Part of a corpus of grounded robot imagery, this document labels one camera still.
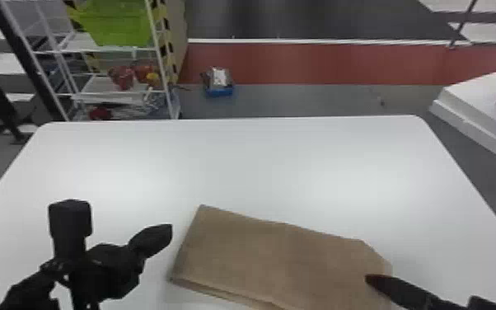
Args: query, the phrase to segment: brown towel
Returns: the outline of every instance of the brown towel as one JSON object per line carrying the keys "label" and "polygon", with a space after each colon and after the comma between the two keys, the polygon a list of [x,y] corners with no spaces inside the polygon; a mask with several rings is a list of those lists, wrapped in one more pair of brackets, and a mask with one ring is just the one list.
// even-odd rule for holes
{"label": "brown towel", "polygon": [[391,267],[360,240],[200,206],[171,281],[258,309],[388,309],[365,283]]}

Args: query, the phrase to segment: floor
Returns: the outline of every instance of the floor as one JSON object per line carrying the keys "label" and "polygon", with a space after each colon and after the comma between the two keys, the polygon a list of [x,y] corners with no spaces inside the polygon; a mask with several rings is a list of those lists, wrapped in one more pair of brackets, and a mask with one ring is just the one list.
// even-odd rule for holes
{"label": "floor", "polygon": [[[343,41],[343,46],[330,46],[325,51],[326,54],[310,58],[304,54],[305,47],[295,46],[296,49],[292,49],[292,46],[279,47],[270,55],[285,54],[286,50],[290,54],[295,51],[294,54],[303,57],[287,57],[280,62],[273,58],[275,63],[282,65],[281,70],[276,70],[274,74],[261,74],[261,68],[258,66],[253,66],[249,70],[234,68],[235,76],[241,78],[243,82],[421,85],[449,84],[496,71],[496,48],[458,52],[456,57],[450,57],[446,61],[444,60],[446,51],[438,48],[454,36],[478,44],[496,43],[496,0],[479,0],[475,12],[470,17],[470,24],[462,31],[463,35],[456,35],[453,31],[469,2],[470,0],[186,1],[190,38],[193,42],[200,39],[231,38],[235,38],[235,42],[242,39],[262,38]],[[382,46],[371,44],[412,46],[393,46],[384,50]],[[423,50],[423,46],[415,46],[423,44],[427,47],[426,50]],[[208,46],[192,45],[194,48],[191,49],[187,60],[195,66],[190,66],[191,70],[183,75],[182,82],[197,82],[200,68],[220,64],[214,59],[216,55],[219,59],[231,59],[237,65],[246,63],[236,60],[238,55],[242,54],[238,54],[233,50],[234,48],[224,48],[222,45],[210,46],[218,49],[218,52],[212,52],[208,56]],[[253,55],[261,53],[267,53],[266,47],[262,47],[259,53]],[[259,59],[250,61],[261,64]],[[342,68],[328,66],[329,63],[336,63],[336,67]],[[358,74],[354,74],[353,70],[345,69],[346,66],[350,68],[350,64],[358,65]],[[395,65],[394,69],[373,70],[384,66],[391,67],[392,64]],[[365,69],[359,69],[360,65],[365,66]],[[334,70],[325,70],[326,74],[308,74],[304,70],[292,74],[292,70],[284,70],[284,68],[322,70],[323,66]],[[400,66],[408,70],[399,70]],[[444,71],[452,70],[456,74],[439,73],[440,76],[437,77],[431,71],[431,68],[436,67]],[[38,101],[38,97],[34,96],[35,89],[16,61],[1,32],[0,85],[8,99],[15,105],[27,101],[22,99],[24,96],[32,98],[29,100],[34,102]]]}
{"label": "floor", "polygon": [[[186,119],[273,116],[414,114],[424,118],[496,213],[496,156],[428,113],[440,86],[239,85],[228,98],[208,99],[200,85],[181,93]],[[21,147],[0,136],[0,176]]]}

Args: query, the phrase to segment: gray floor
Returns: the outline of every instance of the gray floor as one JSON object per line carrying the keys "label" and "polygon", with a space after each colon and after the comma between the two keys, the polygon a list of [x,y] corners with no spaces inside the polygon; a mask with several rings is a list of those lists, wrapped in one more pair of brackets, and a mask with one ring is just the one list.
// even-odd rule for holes
{"label": "gray floor", "polygon": [[[496,213],[496,155],[428,113],[437,86],[245,85],[208,99],[198,85],[181,93],[186,119],[414,114],[424,118]],[[0,136],[0,176],[21,147]]]}

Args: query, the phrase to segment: white wire shelf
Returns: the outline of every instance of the white wire shelf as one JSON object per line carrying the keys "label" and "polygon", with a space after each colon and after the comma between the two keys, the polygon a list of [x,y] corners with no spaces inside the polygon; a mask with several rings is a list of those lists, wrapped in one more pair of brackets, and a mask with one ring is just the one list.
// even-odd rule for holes
{"label": "white wire shelf", "polygon": [[[164,36],[164,31],[157,31],[158,37]],[[128,52],[153,51],[156,47],[97,45],[88,32],[70,32],[58,43],[57,49],[36,50],[35,54],[61,54],[61,53],[95,53],[95,52]]]}
{"label": "white wire shelf", "polygon": [[144,105],[149,94],[164,93],[162,89],[154,89],[147,84],[134,81],[127,91],[121,91],[109,77],[93,76],[79,93],[59,93],[60,96],[70,96],[71,99],[84,104],[99,104],[113,102],[124,105]]}

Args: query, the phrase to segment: metal shelf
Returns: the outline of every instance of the metal shelf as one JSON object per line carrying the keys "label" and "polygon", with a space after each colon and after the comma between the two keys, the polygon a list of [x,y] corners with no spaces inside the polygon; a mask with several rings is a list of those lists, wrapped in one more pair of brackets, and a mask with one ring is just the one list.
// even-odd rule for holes
{"label": "metal shelf", "polygon": [[127,91],[121,91],[109,77],[93,76],[79,93],[60,93],[61,96],[71,96],[73,100],[84,104],[98,104],[113,102],[125,105],[143,105],[147,95],[151,93],[165,93],[161,89],[152,89],[147,84],[134,83]]}
{"label": "metal shelf", "polygon": [[[171,86],[175,74],[170,63],[172,58],[166,58],[172,55],[172,47],[169,43],[171,33],[165,27],[165,0],[144,0],[151,28],[151,39],[146,47],[98,45],[88,32],[73,27],[67,8],[60,1],[2,0],[1,4],[59,109],[65,111],[64,103],[71,104],[72,108],[66,110],[68,118],[73,119],[69,117],[71,111],[81,110],[87,115],[90,104],[115,103],[129,105],[132,110],[154,111],[157,101],[165,106],[158,111],[165,111],[172,119],[179,117],[179,97]],[[15,7],[12,2],[27,3],[26,18],[23,18],[21,5],[20,11],[12,14],[11,7]],[[159,7],[156,12],[150,9],[153,2]],[[161,87],[152,88],[135,78],[132,87],[122,91],[105,74],[134,61],[153,65],[159,73]]]}
{"label": "metal shelf", "polygon": [[[162,35],[164,31],[157,31],[158,35]],[[116,46],[104,45],[99,46],[92,39],[88,32],[73,31],[65,36],[59,42],[57,49],[36,50],[35,54],[61,54],[61,53],[95,53],[95,52],[126,52],[134,53],[136,51],[154,51],[154,46],[137,47],[137,46]]]}

